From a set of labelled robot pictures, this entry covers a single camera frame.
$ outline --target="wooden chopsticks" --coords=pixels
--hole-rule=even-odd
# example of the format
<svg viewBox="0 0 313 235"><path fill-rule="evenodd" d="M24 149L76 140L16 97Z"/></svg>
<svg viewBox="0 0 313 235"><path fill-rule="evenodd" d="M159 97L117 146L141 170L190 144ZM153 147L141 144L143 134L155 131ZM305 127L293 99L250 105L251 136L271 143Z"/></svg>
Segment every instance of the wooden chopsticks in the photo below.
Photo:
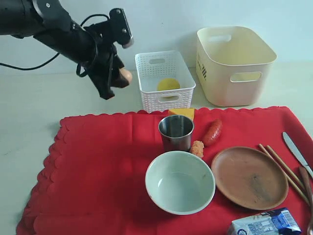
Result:
<svg viewBox="0 0 313 235"><path fill-rule="evenodd" d="M270 158L274 159L269 152L263 147L263 145L259 144L260 149L268 155ZM295 179L295 181L301 186L302 189L304 189L304 186L302 182L299 180L299 178L293 173L293 171L284 163L284 161L278 156L278 154L269 146L266 146L267 149L271 152L271 154L278 160L278 162L284 167L284 169ZM302 190L298 187L298 185L290 178L290 176L282 169L283 173L285 174L288 182L291 184L291 186L297 191L297 193L302 197L302 199L309 205L309 200L306 197L306 195L302 192Z"/></svg>

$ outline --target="white wall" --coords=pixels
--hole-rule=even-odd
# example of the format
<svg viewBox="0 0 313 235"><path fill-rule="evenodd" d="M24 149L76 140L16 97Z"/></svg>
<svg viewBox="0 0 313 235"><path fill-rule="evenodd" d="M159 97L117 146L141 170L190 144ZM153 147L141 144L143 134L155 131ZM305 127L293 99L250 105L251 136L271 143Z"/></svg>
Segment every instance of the white wall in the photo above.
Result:
<svg viewBox="0 0 313 235"><path fill-rule="evenodd" d="M195 65L196 32L202 27L241 25L256 31L281 62L313 60L312 0L60 0L73 19L125 9L135 44L118 53L129 69L140 52L178 49L188 66ZM0 37L0 62L36 66L54 55L32 38ZM74 72L75 64L62 57L28 73ZM0 67L0 74L22 72Z"/></svg>

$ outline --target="stainless steel cup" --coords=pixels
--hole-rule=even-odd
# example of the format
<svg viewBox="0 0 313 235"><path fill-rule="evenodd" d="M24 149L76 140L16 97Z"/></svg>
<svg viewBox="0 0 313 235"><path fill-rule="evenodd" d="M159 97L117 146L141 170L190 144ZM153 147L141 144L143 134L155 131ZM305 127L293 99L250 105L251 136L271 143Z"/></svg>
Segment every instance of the stainless steel cup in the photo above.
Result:
<svg viewBox="0 0 313 235"><path fill-rule="evenodd" d="M194 123L183 115L171 115L161 120L158 125L165 152L189 151Z"/></svg>

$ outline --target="white plastic basket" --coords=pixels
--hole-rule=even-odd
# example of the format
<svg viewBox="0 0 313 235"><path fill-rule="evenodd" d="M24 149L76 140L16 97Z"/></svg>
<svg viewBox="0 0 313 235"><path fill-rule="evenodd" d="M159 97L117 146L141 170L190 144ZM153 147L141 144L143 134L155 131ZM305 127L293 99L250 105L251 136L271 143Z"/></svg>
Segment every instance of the white plastic basket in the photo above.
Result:
<svg viewBox="0 0 313 235"><path fill-rule="evenodd" d="M135 61L144 110L190 108L196 83L178 51L141 53ZM158 92L157 85L164 78L176 79L180 89Z"/></svg>
<svg viewBox="0 0 313 235"><path fill-rule="evenodd" d="M215 105L255 103L276 58L275 52L249 28L198 31L197 76L206 98Z"/></svg>

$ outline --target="knife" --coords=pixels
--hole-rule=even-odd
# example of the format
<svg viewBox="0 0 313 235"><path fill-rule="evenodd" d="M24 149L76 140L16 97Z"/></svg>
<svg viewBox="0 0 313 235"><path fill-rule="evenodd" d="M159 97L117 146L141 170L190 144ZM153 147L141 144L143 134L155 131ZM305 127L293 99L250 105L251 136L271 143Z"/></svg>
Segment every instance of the knife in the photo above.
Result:
<svg viewBox="0 0 313 235"><path fill-rule="evenodd" d="M285 141L286 145L290 149L290 151L298 159L298 161L301 163L301 165L303 165L303 167L308 171L308 173L311 175L311 177L313 179L313 171L312 171L312 169L309 167L309 164L304 159L304 157L300 153L299 149L297 148L297 146L295 146L295 144L293 143L292 139L290 139L289 135L286 132L283 132L283 138L284 138L284 141Z"/></svg>

